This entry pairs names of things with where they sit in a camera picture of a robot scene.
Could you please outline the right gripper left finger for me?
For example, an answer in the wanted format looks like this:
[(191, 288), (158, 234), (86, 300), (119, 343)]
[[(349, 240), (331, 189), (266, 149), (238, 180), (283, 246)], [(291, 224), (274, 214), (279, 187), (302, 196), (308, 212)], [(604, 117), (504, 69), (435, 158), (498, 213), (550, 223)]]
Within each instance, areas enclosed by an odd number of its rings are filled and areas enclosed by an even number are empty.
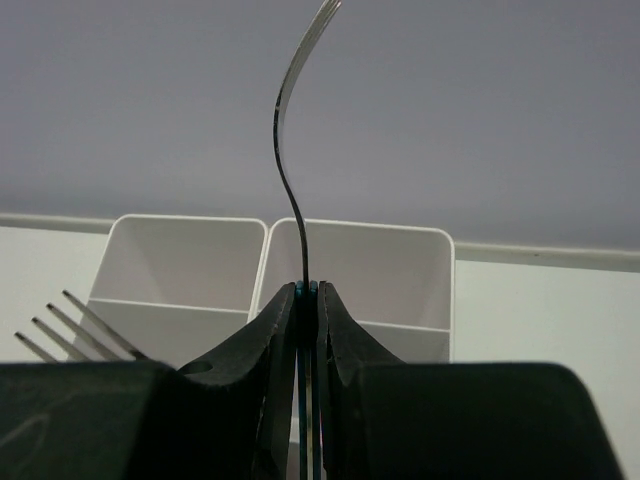
[(101, 360), (1, 367), (5, 479), (282, 479), (294, 391), (296, 287), (173, 368), (128, 341)]

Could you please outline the pink handled silver fork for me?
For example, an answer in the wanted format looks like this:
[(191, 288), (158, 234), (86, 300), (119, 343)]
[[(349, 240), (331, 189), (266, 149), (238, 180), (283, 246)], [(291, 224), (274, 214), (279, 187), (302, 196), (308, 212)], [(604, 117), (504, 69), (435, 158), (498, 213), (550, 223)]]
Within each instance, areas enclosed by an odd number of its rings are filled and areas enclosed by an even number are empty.
[(73, 341), (65, 338), (38, 316), (33, 316), (30, 319), (30, 323), (67, 355), (67, 361), (120, 362), (150, 360), (148, 355), (117, 332), (74, 293), (68, 289), (62, 289), (61, 295), (82, 314), (83, 319), (86, 319), (94, 327), (96, 333), (82, 326), (79, 321), (74, 320), (68, 313), (52, 302), (46, 304), (46, 310), (74, 335)]

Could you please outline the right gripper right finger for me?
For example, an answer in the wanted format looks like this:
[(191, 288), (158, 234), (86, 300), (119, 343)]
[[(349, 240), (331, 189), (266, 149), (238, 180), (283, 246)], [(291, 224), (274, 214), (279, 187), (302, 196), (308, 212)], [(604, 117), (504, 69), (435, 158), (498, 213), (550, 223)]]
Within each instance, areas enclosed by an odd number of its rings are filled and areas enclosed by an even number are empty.
[(555, 363), (406, 363), (318, 288), (330, 479), (619, 479), (580, 378)]

